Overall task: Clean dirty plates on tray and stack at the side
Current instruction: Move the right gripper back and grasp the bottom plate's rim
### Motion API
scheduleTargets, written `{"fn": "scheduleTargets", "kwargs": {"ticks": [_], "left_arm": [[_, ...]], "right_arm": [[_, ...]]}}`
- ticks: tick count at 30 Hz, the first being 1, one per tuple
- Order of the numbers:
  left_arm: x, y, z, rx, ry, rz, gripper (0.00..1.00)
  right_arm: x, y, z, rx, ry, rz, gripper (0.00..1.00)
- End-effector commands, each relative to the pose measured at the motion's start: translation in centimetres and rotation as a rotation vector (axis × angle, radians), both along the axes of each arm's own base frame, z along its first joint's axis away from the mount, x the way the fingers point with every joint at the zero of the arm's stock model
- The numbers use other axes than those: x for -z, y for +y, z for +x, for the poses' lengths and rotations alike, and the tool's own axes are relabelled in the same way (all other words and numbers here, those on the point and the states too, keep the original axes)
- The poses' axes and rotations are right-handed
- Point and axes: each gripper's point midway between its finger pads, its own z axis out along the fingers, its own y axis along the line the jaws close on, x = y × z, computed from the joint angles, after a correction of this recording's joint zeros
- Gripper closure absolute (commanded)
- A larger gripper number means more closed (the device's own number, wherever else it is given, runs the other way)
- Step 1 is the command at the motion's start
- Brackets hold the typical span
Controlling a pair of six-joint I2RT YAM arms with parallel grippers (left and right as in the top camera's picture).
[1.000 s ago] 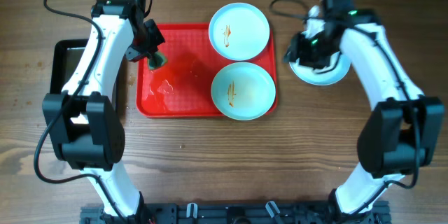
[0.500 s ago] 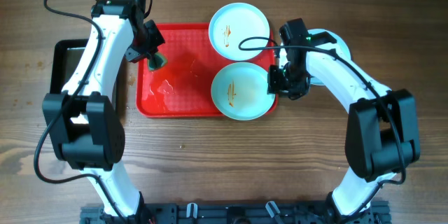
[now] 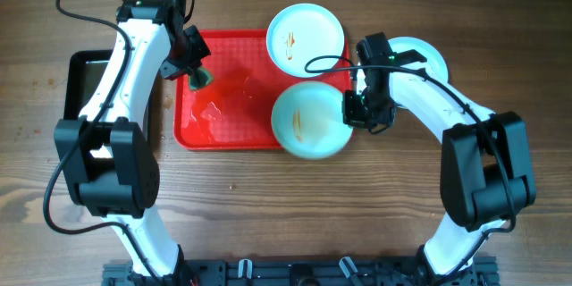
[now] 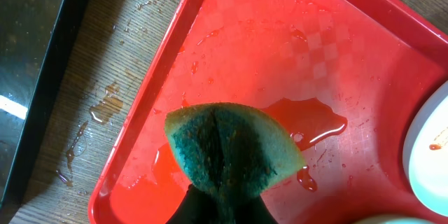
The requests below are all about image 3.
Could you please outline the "green yellow sponge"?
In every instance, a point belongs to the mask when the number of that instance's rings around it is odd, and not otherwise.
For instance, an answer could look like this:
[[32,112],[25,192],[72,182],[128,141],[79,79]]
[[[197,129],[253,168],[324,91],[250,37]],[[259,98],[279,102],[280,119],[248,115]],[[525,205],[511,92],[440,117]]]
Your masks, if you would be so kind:
[[189,75],[189,89],[200,90],[208,86],[214,80],[212,73],[204,66],[198,67]]

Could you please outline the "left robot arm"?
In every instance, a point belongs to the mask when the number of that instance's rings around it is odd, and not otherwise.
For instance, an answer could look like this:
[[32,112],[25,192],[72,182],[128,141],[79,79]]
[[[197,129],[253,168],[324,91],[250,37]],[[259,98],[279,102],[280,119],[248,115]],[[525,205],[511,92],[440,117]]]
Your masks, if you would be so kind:
[[71,201],[113,229],[130,254],[125,280],[134,285],[195,285],[192,272],[158,213],[158,163],[143,131],[157,78],[212,82],[202,62],[210,51],[190,23],[195,0],[122,0],[104,74],[89,101],[54,132]]

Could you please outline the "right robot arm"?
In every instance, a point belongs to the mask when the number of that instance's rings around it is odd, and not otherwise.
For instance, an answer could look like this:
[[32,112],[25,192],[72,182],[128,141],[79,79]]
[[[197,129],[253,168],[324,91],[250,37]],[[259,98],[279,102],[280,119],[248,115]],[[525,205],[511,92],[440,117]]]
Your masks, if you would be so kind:
[[497,114],[453,88],[441,54],[421,39],[376,33],[359,41],[356,52],[344,123],[378,134],[402,107],[442,145],[445,215],[418,250],[414,275],[423,285],[452,282],[491,235],[512,232],[517,214],[535,202],[526,125],[516,113]]

